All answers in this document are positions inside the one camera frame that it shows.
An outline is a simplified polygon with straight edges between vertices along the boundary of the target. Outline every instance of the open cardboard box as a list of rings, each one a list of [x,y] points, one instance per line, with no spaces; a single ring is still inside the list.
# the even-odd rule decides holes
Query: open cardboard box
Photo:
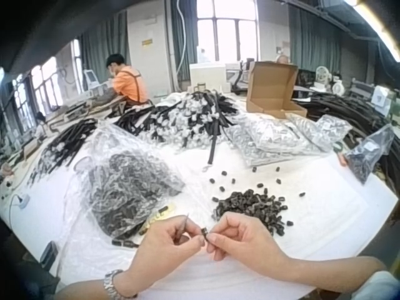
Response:
[[[297,74],[296,66],[256,62],[249,78],[247,111],[270,114],[278,119],[286,119],[285,113],[306,117],[307,109],[291,101]]]

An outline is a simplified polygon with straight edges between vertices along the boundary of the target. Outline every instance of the silver bracelet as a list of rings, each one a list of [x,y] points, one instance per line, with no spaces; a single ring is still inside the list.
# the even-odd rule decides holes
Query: silver bracelet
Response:
[[[104,278],[103,286],[104,289],[107,291],[108,296],[112,300],[127,300],[127,299],[136,299],[138,295],[134,295],[132,297],[124,297],[121,294],[118,293],[114,286],[114,276],[122,273],[123,270],[114,270],[106,274],[106,277]]]

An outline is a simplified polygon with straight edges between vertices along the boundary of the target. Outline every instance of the fingernail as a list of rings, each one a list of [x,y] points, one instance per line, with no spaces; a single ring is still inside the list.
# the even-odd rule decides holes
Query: fingernail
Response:
[[[212,234],[212,233],[207,234],[207,240],[208,240],[209,242],[211,242],[211,243],[215,243],[216,238],[217,238],[217,237],[216,237],[214,234]]]

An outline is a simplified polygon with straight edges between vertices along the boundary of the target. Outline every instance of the computer monitor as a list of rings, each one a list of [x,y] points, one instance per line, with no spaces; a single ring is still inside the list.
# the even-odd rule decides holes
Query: computer monitor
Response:
[[[93,70],[83,70],[83,74],[85,75],[88,89],[92,89],[100,85],[99,80]]]

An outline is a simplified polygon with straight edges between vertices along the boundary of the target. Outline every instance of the factory floor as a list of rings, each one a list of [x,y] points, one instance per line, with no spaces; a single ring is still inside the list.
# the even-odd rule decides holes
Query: factory floor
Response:
[[[400,222],[385,224],[375,239],[361,253],[364,256],[374,256],[380,259],[387,268],[400,279]],[[16,266],[26,281],[34,282],[43,294],[52,294],[56,290],[58,280],[44,271],[24,246],[12,234],[5,224],[0,221],[0,247],[7,260]],[[309,300],[348,300],[350,295],[339,295],[325,291],[314,291],[303,299]]]

